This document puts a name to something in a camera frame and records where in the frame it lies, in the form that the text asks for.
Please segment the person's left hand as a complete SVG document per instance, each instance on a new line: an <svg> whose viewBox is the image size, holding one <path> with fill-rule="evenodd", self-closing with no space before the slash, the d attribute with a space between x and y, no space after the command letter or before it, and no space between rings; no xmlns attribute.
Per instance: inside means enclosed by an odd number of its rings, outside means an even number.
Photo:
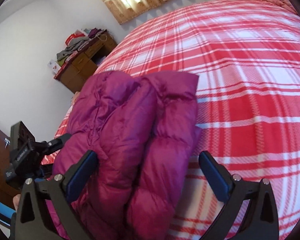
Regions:
<svg viewBox="0 0 300 240"><path fill-rule="evenodd" d="M14 209L15 211L18 210L18 206L19 206L19 202L20 202L20 197L21 197L21 194L17 194L13 197L13 206L14 206Z"/></svg>

